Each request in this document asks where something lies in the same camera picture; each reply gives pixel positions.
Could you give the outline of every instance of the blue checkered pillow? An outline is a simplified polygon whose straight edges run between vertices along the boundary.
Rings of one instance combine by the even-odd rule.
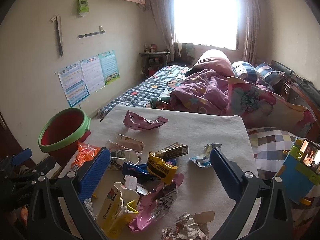
[[[250,63],[238,61],[232,64],[232,69],[236,77],[256,85],[262,85],[271,92],[274,91],[272,86],[264,80],[263,76]]]
[[[263,76],[268,84],[274,86],[282,80],[284,72],[275,71],[267,63],[263,63],[256,67],[256,70]]]

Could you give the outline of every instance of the orange bag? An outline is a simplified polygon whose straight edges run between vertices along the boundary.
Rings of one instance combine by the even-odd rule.
[[[93,160],[101,150],[101,147],[78,142],[78,150],[79,153],[76,156],[76,160],[71,164],[71,169],[74,171],[77,171],[85,162]]]

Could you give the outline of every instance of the window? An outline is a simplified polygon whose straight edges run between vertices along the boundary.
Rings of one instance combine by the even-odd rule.
[[[236,50],[236,0],[174,0],[177,42]]]

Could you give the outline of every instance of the poster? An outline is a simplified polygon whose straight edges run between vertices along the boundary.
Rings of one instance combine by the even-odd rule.
[[[99,54],[99,59],[101,63],[102,73],[104,77],[105,84],[109,84],[112,81],[120,77],[115,51],[108,51]]]
[[[81,60],[80,64],[89,93],[96,92],[105,86],[98,55]]]
[[[58,74],[63,91],[71,107],[89,96],[79,61],[60,69]]]

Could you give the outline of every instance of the door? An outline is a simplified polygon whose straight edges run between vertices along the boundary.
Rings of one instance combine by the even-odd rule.
[[[16,155],[22,150],[22,147],[11,133],[0,112],[0,159],[7,155]],[[33,160],[29,159],[24,162],[24,165],[32,168],[35,163]]]

